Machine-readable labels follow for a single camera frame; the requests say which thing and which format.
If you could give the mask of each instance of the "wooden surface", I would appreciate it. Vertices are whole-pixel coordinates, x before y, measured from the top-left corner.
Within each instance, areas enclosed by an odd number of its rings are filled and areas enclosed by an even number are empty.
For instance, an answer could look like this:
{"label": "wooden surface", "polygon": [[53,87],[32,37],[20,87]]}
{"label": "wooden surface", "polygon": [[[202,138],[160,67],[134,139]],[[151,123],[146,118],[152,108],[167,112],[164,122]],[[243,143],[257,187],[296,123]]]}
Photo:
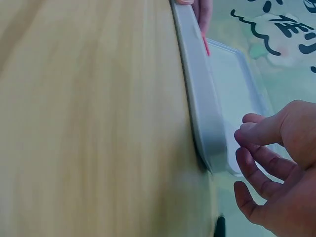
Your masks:
{"label": "wooden surface", "polygon": [[208,237],[168,0],[0,0],[0,236]]}

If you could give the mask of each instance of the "plastic tray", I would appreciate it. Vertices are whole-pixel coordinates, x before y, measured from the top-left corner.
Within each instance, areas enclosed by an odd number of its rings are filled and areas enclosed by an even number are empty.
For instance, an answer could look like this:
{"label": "plastic tray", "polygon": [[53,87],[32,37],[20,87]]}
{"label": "plastic tray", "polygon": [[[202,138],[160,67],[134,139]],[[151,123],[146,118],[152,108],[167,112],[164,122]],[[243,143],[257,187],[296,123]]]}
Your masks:
{"label": "plastic tray", "polygon": [[209,39],[208,57],[192,7],[171,6],[197,152],[208,170],[240,176],[234,132],[243,115],[265,114],[264,103],[243,54]]}

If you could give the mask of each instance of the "fingernail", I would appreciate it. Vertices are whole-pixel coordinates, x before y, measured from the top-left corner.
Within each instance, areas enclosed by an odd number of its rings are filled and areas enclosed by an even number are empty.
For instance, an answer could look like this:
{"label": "fingernail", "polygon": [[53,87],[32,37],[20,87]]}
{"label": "fingernail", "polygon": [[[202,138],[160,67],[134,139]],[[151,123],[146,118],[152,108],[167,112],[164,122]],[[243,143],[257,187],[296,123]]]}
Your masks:
{"label": "fingernail", "polygon": [[194,0],[178,0],[180,4],[192,4]]}
{"label": "fingernail", "polygon": [[240,131],[242,133],[247,133],[250,129],[252,129],[256,124],[253,122],[246,122],[240,126]]}

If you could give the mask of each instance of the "skin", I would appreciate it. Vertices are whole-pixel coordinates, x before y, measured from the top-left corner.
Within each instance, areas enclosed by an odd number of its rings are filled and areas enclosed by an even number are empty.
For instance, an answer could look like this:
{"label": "skin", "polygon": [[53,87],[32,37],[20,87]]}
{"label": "skin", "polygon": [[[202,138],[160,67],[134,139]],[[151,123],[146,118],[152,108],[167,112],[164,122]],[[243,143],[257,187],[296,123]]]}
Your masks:
{"label": "skin", "polygon": [[213,0],[176,0],[181,5],[192,5],[198,25],[206,34],[213,13]]}
{"label": "skin", "polygon": [[[267,200],[259,206],[247,186],[236,182],[236,202],[246,218],[278,237],[316,236],[316,104],[293,101],[269,118],[245,115],[235,139],[243,175]],[[265,147],[273,143],[283,145],[294,161]],[[284,183],[269,179],[255,161]]]}

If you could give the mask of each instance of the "red object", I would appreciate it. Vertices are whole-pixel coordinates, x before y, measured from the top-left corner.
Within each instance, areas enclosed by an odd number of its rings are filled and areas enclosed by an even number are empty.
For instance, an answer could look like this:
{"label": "red object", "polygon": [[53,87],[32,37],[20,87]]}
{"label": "red object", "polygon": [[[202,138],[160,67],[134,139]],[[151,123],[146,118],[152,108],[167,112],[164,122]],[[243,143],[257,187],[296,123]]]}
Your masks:
{"label": "red object", "polygon": [[205,45],[205,48],[206,48],[207,55],[211,56],[211,52],[209,51],[209,48],[208,48],[208,43],[207,43],[207,40],[206,40],[206,37],[205,37],[205,33],[202,33],[202,38],[203,38],[203,41],[204,41],[204,45]]}

